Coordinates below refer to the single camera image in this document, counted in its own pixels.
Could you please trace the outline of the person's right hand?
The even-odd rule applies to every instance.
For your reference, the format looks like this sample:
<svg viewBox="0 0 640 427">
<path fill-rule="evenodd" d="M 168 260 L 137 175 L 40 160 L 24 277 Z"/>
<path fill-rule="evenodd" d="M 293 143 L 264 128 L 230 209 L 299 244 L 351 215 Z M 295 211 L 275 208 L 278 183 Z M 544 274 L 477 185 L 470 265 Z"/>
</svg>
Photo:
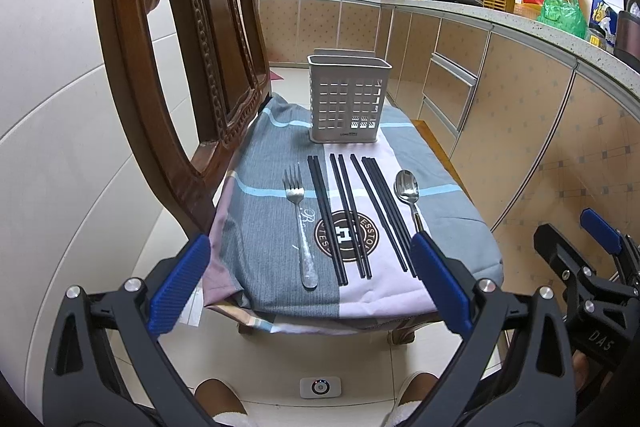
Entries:
<svg viewBox="0 0 640 427">
<path fill-rule="evenodd" d="M 605 373 L 602 366 L 576 350 L 573 358 L 574 382 L 577 391 L 589 386 L 598 386 L 600 392 L 606 387 L 612 378 L 612 373 Z"/>
</svg>

